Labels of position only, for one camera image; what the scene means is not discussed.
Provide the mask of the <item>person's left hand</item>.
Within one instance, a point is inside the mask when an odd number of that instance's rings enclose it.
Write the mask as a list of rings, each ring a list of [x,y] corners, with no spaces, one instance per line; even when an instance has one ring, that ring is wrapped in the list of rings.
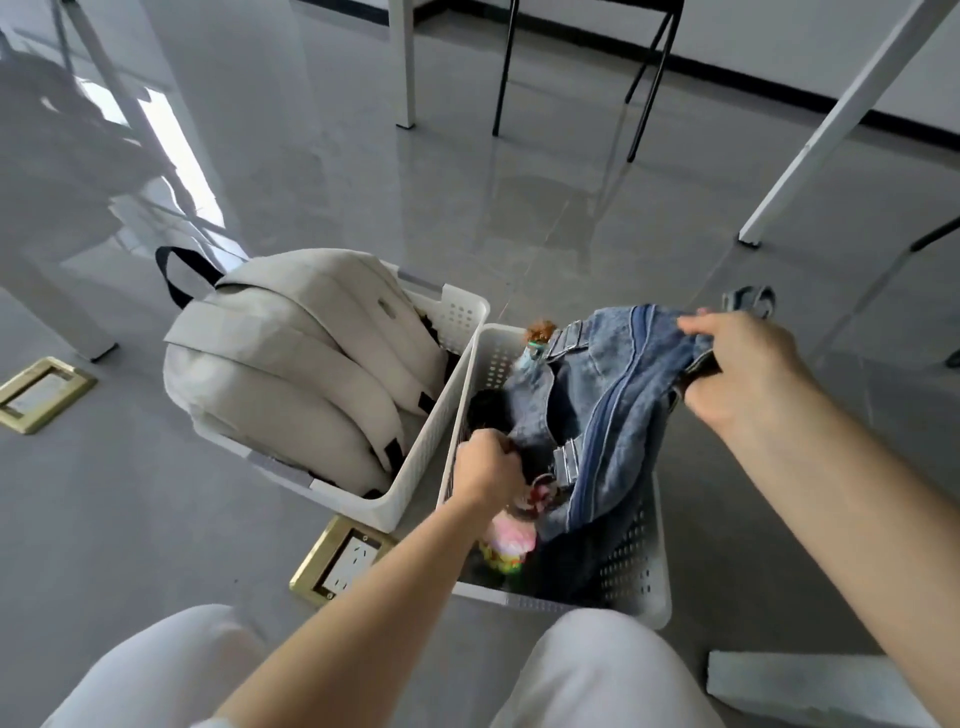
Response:
[[[522,466],[466,468],[458,466],[458,448],[454,459],[450,501],[488,520],[524,497],[527,484]]]

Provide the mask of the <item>person's right hand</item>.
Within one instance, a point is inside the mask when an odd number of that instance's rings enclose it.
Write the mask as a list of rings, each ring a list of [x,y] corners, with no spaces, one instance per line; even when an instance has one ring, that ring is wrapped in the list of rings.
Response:
[[[780,396],[813,383],[786,329],[751,312],[730,313],[729,339],[712,339],[717,370],[698,375],[682,397],[686,407],[721,436]]]

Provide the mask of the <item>blue denim backpack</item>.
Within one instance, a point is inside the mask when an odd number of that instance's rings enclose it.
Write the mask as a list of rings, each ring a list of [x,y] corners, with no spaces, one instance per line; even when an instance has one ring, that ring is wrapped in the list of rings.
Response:
[[[558,481],[554,509],[533,520],[536,547],[513,583],[546,601],[581,601],[631,531],[654,475],[668,418],[698,376],[717,371],[713,339],[678,328],[654,303],[606,307],[524,353],[503,389],[511,439],[530,484]]]

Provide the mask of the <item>person's right forearm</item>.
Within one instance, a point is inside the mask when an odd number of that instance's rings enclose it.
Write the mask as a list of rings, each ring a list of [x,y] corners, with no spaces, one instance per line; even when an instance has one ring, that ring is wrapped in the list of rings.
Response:
[[[711,419],[942,728],[960,728],[960,506],[815,383],[729,391]]]

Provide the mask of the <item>person's left forearm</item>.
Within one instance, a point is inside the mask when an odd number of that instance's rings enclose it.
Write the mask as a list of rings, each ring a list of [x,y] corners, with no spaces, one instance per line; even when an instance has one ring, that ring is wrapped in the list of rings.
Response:
[[[275,650],[213,714],[218,728],[383,728],[474,542],[506,503],[461,488]]]

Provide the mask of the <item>black item in basket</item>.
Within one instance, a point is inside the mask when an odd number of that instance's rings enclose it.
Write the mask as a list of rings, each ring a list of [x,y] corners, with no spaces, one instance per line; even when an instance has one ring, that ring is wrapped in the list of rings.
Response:
[[[466,409],[467,437],[473,437],[477,431],[497,431],[506,438],[507,452],[512,452],[516,449],[512,433],[517,418],[511,393],[502,389],[482,389],[472,396]]]

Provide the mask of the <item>red and pink charm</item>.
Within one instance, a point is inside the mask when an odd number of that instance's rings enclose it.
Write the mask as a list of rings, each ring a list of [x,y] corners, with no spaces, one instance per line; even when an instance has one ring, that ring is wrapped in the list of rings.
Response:
[[[519,513],[529,520],[537,520],[556,507],[560,491],[560,484],[551,475],[545,473],[538,476],[526,496],[519,502]]]

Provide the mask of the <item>pink and yellow toy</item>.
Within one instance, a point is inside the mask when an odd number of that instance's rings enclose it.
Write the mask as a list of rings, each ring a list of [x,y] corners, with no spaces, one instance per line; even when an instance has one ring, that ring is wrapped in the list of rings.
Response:
[[[484,562],[505,577],[520,573],[527,556],[537,546],[534,521],[512,515],[507,511],[497,514],[478,541]]]

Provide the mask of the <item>white perforated plastic basket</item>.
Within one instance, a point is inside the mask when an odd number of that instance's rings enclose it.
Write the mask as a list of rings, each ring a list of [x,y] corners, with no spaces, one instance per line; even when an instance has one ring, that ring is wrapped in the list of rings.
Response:
[[[520,357],[525,341],[521,327],[484,323],[473,335],[463,358],[464,383],[459,408],[438,489],[437,505],[452,494],[455,452],[467,433],[467,409],[472,395],[483,388],[500,388],[508,366]],[[483,585],[479,564],[469,559],[453,596],[514,611],[561,615],[579,608],[608,609],[625,614],[653,630],[661,630],[672,615],[672,597],[666,553],[660,486],[652,474],[644,486],[637,517],[625,540],[600,568],[584,599],[573,602],[534,598],[523,593]]]
[[[204,427],[194,424],[199,437],[230,452],[273,483],[320,504],[342,516],[382,532],[394,532],[403,523],[404,515],[414,502],[423,481],[437,495],[439,477],[431,475],[431,462],[450,445],[450,429],[464,390],[467,370],[473,353],[474,337],[487,321],[490,312],[485,298],[451,284],[435,285],[385,262],[418,310],[425,313],[438,333],[438,343],[455,359],[438,401],[426,417],[403,413],[401,420],[406,436],[413,439],[412,448],[390,490],[378,498],[366,499],[344,491],[310,472],[292,467]]]

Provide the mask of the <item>brass floor socket with outlets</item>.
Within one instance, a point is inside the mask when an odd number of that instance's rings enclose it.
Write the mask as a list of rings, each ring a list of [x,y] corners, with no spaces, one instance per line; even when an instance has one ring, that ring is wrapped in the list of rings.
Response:
[[[333,516],[292,576],[289,590],[321,608],[347,592],[396,544],[394,537],[376,528]]]

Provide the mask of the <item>beige fabric backpack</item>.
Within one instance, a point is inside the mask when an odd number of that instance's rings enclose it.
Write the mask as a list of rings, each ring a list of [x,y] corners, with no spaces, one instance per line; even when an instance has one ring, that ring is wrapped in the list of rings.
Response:
[[[386,495],[450,354],[377,257],[297,249],[219,271],[193,249],[154,254],[180,312],[163,384],[193,424],[362,499]]]

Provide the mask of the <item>white table leg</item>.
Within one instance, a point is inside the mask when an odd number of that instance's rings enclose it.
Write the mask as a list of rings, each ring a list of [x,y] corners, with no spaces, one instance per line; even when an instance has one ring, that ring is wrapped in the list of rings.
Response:
[[[762,247],[766,231],[783,215],[959,4],[960,0],[913,0],[739,229],[736,235],[739,245],[752,250]]]
[[[387,0],[394,124],[416,127],[414,0]]]
[[[73,297],[19,251],[0,251],[0,288],[81,358],[96,362],[118,343]]]

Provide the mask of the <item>black chair leg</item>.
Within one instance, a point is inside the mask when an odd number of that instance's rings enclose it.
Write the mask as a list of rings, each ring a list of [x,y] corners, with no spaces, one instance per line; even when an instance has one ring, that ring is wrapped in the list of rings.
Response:
[[[916,254],[930,247],[930,245],[943,239],[944,237],[952,235],[958,230],[960,230],[960,215],[944,224],[937,226],[930,232],[924,234],[922,237],[919,237],[909,246],[908,252],[910,254]]]

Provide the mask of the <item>person's white trousers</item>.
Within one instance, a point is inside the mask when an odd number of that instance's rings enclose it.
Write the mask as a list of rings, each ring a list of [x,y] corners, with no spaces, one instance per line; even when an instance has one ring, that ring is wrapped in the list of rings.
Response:
[[[234,728],[213,712],[267,657],[233,607],[195,606],[96,661],[40,728]],[[676,651],[607,610],[563,615],[489,728],[726,728]]]

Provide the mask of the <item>brass floor socket frame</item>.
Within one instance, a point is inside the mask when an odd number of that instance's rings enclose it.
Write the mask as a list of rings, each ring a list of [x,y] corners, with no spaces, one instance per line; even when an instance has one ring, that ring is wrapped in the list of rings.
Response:
[[[92,373],[58,358],[40,358],[0,384],[0,425],[19,434],[36,434],[97,383]]]

